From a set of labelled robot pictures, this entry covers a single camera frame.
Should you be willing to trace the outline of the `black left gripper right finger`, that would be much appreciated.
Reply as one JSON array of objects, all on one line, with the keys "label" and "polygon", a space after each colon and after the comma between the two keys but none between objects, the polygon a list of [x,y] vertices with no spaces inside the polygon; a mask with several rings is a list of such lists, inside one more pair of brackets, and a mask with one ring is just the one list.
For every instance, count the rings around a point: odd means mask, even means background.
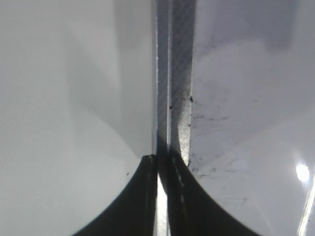
[{"label": "black left gripper right finger", "polygon": [[257,235],[204,191],[178,154],[167,158],[167,195],[172,236]]}]

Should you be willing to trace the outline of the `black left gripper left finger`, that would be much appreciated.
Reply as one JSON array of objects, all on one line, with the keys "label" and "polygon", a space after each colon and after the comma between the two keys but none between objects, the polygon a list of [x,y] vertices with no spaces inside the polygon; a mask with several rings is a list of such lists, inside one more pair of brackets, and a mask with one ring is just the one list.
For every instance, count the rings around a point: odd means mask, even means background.
[{"label": "black left gripper left finger", "polygon": [[154,232],[158,161],[141,158],[136,172],[119,196],[76,236],[151,236]]}]

